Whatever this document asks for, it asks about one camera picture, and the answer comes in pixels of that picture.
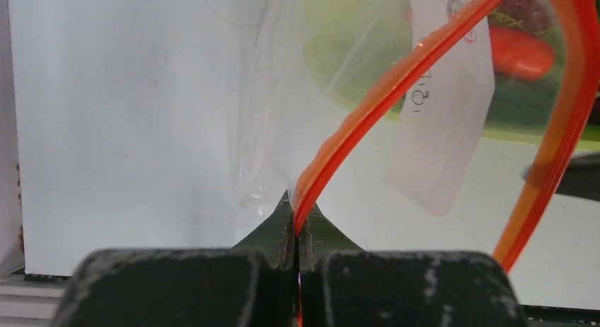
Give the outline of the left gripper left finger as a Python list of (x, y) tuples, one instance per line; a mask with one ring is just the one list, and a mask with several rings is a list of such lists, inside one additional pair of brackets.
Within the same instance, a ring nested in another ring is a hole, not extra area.
[(67, 283), (52, 326), (292, 326), (288, 195), (231, 248), (104, 249)]

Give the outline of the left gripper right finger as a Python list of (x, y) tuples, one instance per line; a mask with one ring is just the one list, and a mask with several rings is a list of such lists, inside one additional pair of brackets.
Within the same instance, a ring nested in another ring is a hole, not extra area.
[(314, 207), (298, 239), (304, 326), (526, 326), (501, 267), (475, 251), (365, 251)]

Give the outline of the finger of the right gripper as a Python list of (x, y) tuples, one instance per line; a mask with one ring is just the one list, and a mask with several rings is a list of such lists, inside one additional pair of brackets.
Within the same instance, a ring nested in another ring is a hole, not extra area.
[(598, 202), (599, 152), (572, 157), (555, 193)]

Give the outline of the orange carrot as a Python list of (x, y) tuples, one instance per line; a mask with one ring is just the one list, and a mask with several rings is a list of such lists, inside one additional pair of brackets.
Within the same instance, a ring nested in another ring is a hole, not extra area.
[(538, 81), (555, 62), (555, 51), (544, 40), (510, 28), (490, 26), (495, 72), (522, 81)]

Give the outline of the clear zip bag orange zipper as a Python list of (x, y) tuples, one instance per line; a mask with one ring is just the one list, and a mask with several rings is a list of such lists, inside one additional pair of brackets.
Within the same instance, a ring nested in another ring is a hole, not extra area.
[(483, 138), (538, 147), (493, 257), (510, 270), (563, 179), (599, 85), (599, 0), (266, 0), (230, 119), (231, 190), (288, 193), (384, 247), (454, 206)]

